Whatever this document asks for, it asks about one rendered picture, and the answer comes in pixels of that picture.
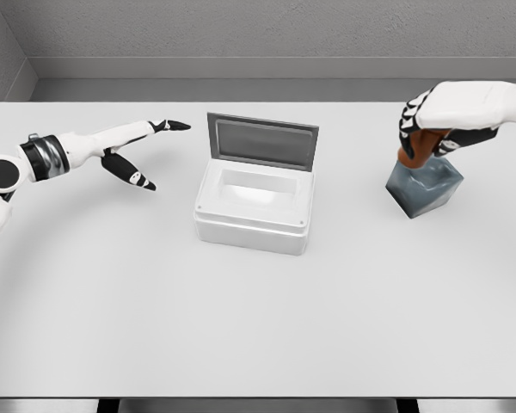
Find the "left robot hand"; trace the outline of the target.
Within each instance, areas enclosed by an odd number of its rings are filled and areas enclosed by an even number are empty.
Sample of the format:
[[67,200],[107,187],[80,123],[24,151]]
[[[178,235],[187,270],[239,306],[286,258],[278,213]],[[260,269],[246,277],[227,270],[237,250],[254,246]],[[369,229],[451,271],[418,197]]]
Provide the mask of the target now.
[[177,120],[140,120],[101,131],[94,135],[98,148],[103,152],[101,166],[123,182],[155,191],[156,185],[139,168],[119,154],[120,148],[152,134],[164,131],[186,131],[190,128],[190,125]]

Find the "white box with grey lid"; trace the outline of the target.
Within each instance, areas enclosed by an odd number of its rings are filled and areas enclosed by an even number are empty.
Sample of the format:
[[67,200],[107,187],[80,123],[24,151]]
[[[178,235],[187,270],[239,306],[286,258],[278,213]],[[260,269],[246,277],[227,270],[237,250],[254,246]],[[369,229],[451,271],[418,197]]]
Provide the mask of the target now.
[[200,184],[198,238],[299,256],[310,231],[318,126],[209,113],[211,159]]

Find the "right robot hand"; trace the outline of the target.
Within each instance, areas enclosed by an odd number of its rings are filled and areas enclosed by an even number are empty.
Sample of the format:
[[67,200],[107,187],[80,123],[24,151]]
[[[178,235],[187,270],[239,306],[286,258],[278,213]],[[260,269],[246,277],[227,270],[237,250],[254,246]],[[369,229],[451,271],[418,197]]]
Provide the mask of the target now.
[[401,147],[410,158],[410,134],[421,129],[450,129],[432,156],[492,139],[501,125],[516,123],[516,83],[446,81],[406,102],[399,120]]

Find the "brown cylindrical object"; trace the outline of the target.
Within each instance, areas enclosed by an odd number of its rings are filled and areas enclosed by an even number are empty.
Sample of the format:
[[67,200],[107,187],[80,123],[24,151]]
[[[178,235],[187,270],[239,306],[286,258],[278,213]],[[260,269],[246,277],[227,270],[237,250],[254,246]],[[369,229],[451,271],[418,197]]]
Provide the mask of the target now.
[[414,151],[414,157],[410,158],[401,147],[397,153],[397,160],[403,166],[410,169],[419,169],[423,167],[439,146],[439,142],[450,131],[450,129],[421,129],[411,133],[410,144]]

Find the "grey-blue square holder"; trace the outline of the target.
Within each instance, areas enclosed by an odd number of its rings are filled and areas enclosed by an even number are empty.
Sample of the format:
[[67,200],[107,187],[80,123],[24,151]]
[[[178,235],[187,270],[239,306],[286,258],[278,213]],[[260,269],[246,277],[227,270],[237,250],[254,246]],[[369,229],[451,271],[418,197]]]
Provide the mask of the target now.
[[449,161],[430,157],[418,169],[410,169],[397,161],[385,187],[413,219],[446,204],[463,180]]

